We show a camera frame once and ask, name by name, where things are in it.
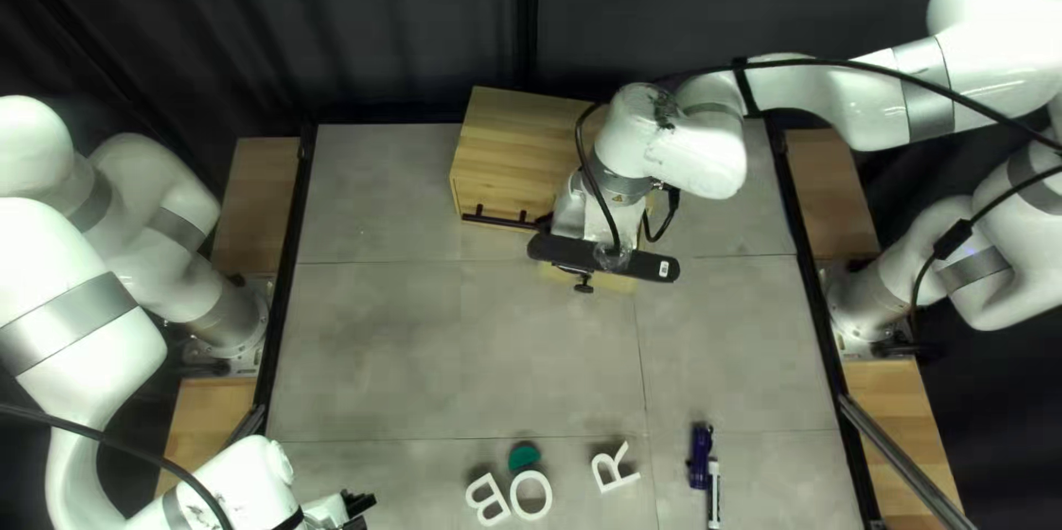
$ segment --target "green object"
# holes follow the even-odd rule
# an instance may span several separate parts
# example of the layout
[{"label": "green object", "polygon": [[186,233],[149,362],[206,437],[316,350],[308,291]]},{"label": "green object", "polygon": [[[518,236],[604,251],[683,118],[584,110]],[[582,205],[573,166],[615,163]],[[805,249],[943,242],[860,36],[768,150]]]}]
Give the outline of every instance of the green object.
[{"label": "green object", "polygon": [[519,445],[509,454],[509,471],[516,472],[542,459],[542,454],[531,445]]}]

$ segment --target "table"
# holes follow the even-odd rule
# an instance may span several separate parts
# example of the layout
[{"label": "table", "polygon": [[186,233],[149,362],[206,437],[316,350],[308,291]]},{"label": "table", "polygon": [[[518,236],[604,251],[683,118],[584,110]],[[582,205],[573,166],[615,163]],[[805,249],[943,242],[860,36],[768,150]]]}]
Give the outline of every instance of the table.
[{"label": "table", "polygon": [[[349,486],[380,499],[373,528],[473,528],[468,474],[531,439],[547,527],[700,527],[683,461],[708,418],[729,519],[860,525],[761,125],[746,188],[684,202],[662,242],[681,284],[588,300],[537,278],[526,236],[457,222],[457,130],[318,130],[269,423],[301,498]],[[598,497],[590,451],[619,439],[644,479]]]}]

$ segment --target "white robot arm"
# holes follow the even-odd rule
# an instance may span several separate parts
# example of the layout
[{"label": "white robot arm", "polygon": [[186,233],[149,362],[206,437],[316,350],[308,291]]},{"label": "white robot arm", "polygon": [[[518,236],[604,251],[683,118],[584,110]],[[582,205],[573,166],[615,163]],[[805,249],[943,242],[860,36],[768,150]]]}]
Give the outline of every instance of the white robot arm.
[{"label": "white robot arm", "polygon": [[185,325],[211,356],[238,358],[260,342],[264,301],[196,254],[218,221],[218,200],[158,142],[121,134],[85,158],[45,103],[2,98],[0,196],[59,210],[138,304]]},{"label": "white robot arm", "polygon": [[[930,0],[929,36],[853,62],[876,65],[948,88],[1004,116],[1048,104],[1062,123],[1062,0]],[[776,54],[751,63],[805,56]],[[746,70],[742,95],[733,71],[696,75],[673,93],[652,85],[620,88],[589,156],[590,170],[619,228],[623,249],[637,242],[643,196],[669,184],[702,198],[734,195],[746,177],[743,116],[795,108],[827,120],[857,151],[974,130],[989,117],[895,76],[824,65]],[[932,244],[992,198],[1060,165],[1040,143],[1012,156],[974,198],[949,198],[925,210],[909,234],[863,272],[838,280],[828,300],[835,325],[850,338],[877,341],[909,308],[911,288]],[[610,241],[605,217],[587,200],[577,171],[559,194],[552,234]],[[996,329],[1062,304],[1049,243],[1062,238],[1062,179],[1047,179],[992,210],[960,250],[933,263],[920,304],[945,295],[979,329]]]},{"label": "white robot arm", "polygon": [[[103,430],[161,364],[158,331],[78,229],[41,203],[0,198],[0,363],[46,413]],[[52,431],[45,493],[56,530],[218,527],[184,482],[126,520],[100,485],[97,445]],[[337,507],[340,495],[301,510],[284,450],[262,437],[235,443],[194,476],[236,530],[275,528],[302,519],[293,516],[304,510],[292,529],[341,528],[348,520]]]}]

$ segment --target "white letter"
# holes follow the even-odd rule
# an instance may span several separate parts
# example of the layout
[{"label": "white letter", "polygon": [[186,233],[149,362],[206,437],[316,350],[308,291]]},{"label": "white letter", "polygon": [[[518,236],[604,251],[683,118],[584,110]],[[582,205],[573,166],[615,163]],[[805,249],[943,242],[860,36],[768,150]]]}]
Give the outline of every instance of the white letter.
[{"label": "white letter", "polygon": [[[622,460],[624,455],[627,455],[627,441],[623,442],[619,451],[616,451],[615,459],[610,458],[607,454],[598,454],[594,456],[594,460],[590,462],[590,469],[594,471],[594,479],[598,481],[598,489],[601,490],[601,493],[607,493],[613,489],[630,484],[631,482],[641,478],[641,473],[637,472],[631,476],[620,478],[619,460]],[[612,475],[612,482],[609,482],[607,484],[601,480],[601,464],[605,464],[609,467],[609,474]]]},{"label": "white letter", "polygon": [[[477,501],[476,497],[473,495],[476,491],[482,489],[483,486],[490,486],[491,494],[482,501]],[[468,485],[468,490],[465,491],[465,501],[469,507],[476,509],[476,517],[479,518],[479,523],[483,526],[494,526],[495,524],[509,518],[509,506],[507,506],[506,500],[501,498],[501,491],[498,489],[498,483],[494,481],[494,476],[492,476],[491,473],[486,473],[481,476],[479,480],[476,480]],[[494,503],[501,506],[501,512],[494,517],[487,518],[483,515],[483,512],[485,512],[486,508]]]},{"label": "white letter", "polygon": [[[542,484],[543,491],[546,492],[546,505],[542,506],[542,509],[534,512],[528,513],[524,511],[520,507],[520,501],[516,498],[516,488],[520,485],[520,482],[525,480],[535,480],[538,484]],[[549,480],[541,472],[535,472],[533,469],[528,469],[521,472],[516,478],[513,479],[513,485],[509,488],[509,500],[513,503],[513,509],[516,511],[516,515],[528,522],[534,522],[549,513],[549,508],[553,507],[553,488],[549,485]]]}]

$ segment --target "black backdrop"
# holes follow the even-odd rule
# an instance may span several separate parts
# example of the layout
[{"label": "black backdrop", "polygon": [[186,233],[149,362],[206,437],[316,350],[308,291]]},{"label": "black backdrop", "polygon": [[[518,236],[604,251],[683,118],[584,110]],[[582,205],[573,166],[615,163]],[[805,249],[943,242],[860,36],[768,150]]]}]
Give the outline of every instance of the black backdrop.
[{"label": "black backdrop", "polygon": [[[83,151],[118,131],[148,134],[220,191],[240,137],[294,135],[319,117],[457,121],[474,84],[603,99],[636,79],[736,55],[852,57],[923,36],[926,3],[0,0],[0,93],[54,104]],[[980,130],[858,155],[883,242],[937,198],[970,192],[1021,143]],[[1060,322],[1047,314],[975,334],[946,305],[926,317],[928,339],[947,356],[923,375],[964,505],[982,528],[1054,528],[1062,516]],[[3,380],[0,393],[17,398]],[[145,411],[165,412],[172,384],[149,388]],[[44,527],[47,435],[2,421],[0,432],[12,462],[2,520]],[[126,512],[153,489],[133,484],[118,496]]]}]

